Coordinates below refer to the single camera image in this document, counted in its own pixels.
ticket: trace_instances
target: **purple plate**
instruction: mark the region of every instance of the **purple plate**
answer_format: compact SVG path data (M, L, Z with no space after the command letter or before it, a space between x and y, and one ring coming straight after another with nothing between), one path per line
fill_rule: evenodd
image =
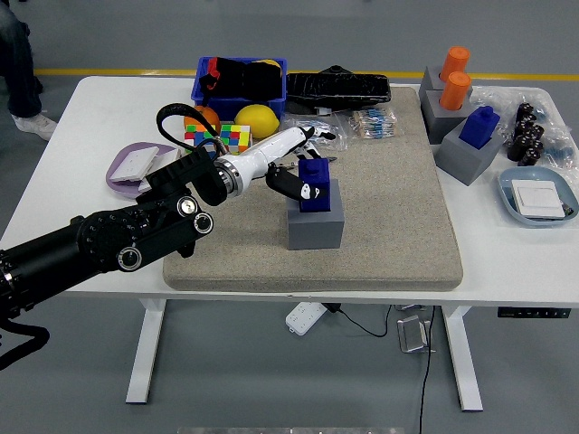
M107 171L105 181L107 185L118 194L128 197L129 199L135 199L137 196L141 195L138 192L138 187L140 186L140 181L118 181L113 183L110 181L110 176L115 173L115 170L120 166L123 160L127 157L127 155L133 151L138 151L140 149L147 149L148 147L156 146L159 148L159 152L157 152L158 156L166 154L167 152L175 150L174 147L169 145L159 145L158 143L149 143L149 142L138 142L128 145L120 150L120 152L115 156L115 159L112 161L112 164Z

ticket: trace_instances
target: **clear plastic bag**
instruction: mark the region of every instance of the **clear plastic bag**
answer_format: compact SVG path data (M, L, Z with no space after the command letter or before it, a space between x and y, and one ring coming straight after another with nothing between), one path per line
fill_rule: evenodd
M473 88L470 102L475 106L491 106L500 115L497 131L504 138L505 145L512 144L516 127L518 108L523 103L533 107L536 124L544 130L541 136L544 150L539 160L540 165L557 169L575 169L578 173L578 154L570 129L561 119L555 103L549 94L534 88L506 88L499 86L476 86Z
M401 135L396 116L387 106L354 110L350 117L350 127L357 138L377 139Z
M335 112L327 116L317 115L295 115L286 113L281 121L282 129L291 127L316 127L324 129L334 134L334 140L323 137L310 139L315 147L323 147L335 151L347 149L347 142L350 138L347 132L347 116L343 112Z

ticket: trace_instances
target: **lemon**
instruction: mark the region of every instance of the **lemon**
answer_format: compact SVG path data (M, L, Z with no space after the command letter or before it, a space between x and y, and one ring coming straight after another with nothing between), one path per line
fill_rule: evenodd
M274 61L273 59L263 59L262 61L256 61L256 62L268 63L269 65L277 66L278 68L280 68L280 74L283 73L281 71L281 65L279 63L277 63L276 61Z
M265 138L275 133L280 121L268 106L251 104L237 113L235 125L249 125L254 138Z

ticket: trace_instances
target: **orange cylinder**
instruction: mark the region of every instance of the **orange cylinder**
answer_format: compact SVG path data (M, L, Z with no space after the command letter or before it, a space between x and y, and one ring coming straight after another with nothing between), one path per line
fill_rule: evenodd
M441 107L447 110L458 110L469 91L471 79L465 72L455 71L449 75L441 96Z
M455 71L464 72L469 61L470 51L464 47L451 47L449 53L446 55L446 60L442 65L441 80L446 83Z

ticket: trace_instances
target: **blue plastic bin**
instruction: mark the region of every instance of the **blue plastic bin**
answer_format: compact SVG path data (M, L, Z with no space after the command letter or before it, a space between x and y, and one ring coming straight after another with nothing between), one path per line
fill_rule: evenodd
M210 59L212 57L202 57L199 59L199 64L197 65L197 73L195 75L195 85L193 86L193 91L191 93L191 99L195 102L195 105L201 105L203 103L204 94L201 92L199 87L198 78L203 77L207 74L207 65L209 64ZM249 63L251 61L261 61L266 58L262 57L229 57L227 59L231 59L233 61L243 61L244 63ZM264 106L268 106L270 109L273 110L275 116L281 118L283 114L283 110L286 107L286 76L288 74L288 66L285 59L275 59L272 58L274 61L280 64L281 66L281 98L277 99L270 99L269 101L252 101L250 99L245 98L219 98L219 97L211 97L209 98L209 102L207 105L215 110L219 119L221 121L230 121L234 120L239 110L243 109L246 106L251 104L263 104Z

